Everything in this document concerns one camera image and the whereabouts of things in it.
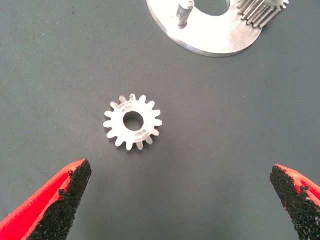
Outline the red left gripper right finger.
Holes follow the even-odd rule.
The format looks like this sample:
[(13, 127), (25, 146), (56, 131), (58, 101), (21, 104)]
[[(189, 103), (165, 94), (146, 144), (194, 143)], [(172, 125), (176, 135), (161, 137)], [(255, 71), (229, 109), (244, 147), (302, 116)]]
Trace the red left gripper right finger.
[(320, 238), (320, 187), (298, 171), (276, 164), (270, 174), (300, 240)]

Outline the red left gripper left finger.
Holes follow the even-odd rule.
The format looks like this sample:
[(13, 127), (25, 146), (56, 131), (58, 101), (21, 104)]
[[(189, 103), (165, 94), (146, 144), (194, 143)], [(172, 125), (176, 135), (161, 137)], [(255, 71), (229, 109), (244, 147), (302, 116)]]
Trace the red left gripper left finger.
[(64, 167), (0, 223), (0, 238), (67, 239), (91, 174), (87, 159)]

